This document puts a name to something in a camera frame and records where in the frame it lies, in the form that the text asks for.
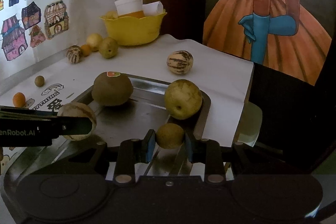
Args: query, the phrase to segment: yellow bowl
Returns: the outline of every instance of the yellow bowl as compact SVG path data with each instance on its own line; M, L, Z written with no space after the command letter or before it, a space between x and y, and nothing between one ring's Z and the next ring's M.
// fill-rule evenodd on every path
M105 22L107 33L121 46L136 46L154 41L160 33L161 23L166 11L155 16L143 18L110 18L113 12L100 17Z

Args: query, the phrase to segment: metal bolt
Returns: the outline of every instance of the metal bolt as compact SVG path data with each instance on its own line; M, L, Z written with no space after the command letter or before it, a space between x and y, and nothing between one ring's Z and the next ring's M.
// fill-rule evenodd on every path
M222 175L209 175L208 181L211 183L221 183L224 180Z
M115 180L118 183L128 183L132 180L132 177L129 175L118 175L115 177Z

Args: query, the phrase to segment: silver tray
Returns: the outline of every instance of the silver tray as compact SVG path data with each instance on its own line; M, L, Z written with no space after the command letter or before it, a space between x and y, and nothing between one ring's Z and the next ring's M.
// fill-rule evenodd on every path
M18 183L28 174L41 169L58 159L71 155L98 141L107 145L119 146L124 140L143 139L149 129L155 131L166 122L173 122L185 131L194 133L197 139L203 134L211 100L203 94L201 110L193 117L178 121L170 117L164 107L164 93L169 83L128 75L134 92L130 100L119 107L101 107L91 96L92 87L83 92L73 102L89 105L97 117L97 127L93 135L82 141L66 140L62 136L53 140L51 146L28 147L16 153L9 163L7 172L0 179L0 193L9 212L18 223L22 212L15 199ZM115 163L110 163L107 180L112 180ZM136 178L141 175L176 176L189 175L192 164L188 162L184 145L178 149L166 150L156 145L152 161L149 164L136 164Z

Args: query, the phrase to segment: white jar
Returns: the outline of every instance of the white jar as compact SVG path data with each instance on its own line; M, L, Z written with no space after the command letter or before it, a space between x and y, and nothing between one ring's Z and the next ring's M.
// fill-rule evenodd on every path
M118 16L144 17L142 0L115 0Z

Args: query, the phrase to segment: white table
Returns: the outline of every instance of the white table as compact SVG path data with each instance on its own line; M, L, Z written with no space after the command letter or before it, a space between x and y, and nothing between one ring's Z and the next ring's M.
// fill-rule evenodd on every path
M194 66L185 76L172 74L166 65L168 55L186 50L194 57ZM221 146L231 146L251 80L253 63L208 48L192 40L177 40L164 35L155 42L131 48L120 48L116 57L104 59L93 53L80 64L63 59L22 81L0 97L0 105L12 106L12 97L23 92L26 98L37 91L34 79L42 75L46 84L60 83L75 91L74 99L89 88L104 71L118 71L142 77L173 82L184 78L194 82L211 98L211 108L203 137L216 140ZM0 224L15 224L0 200Z

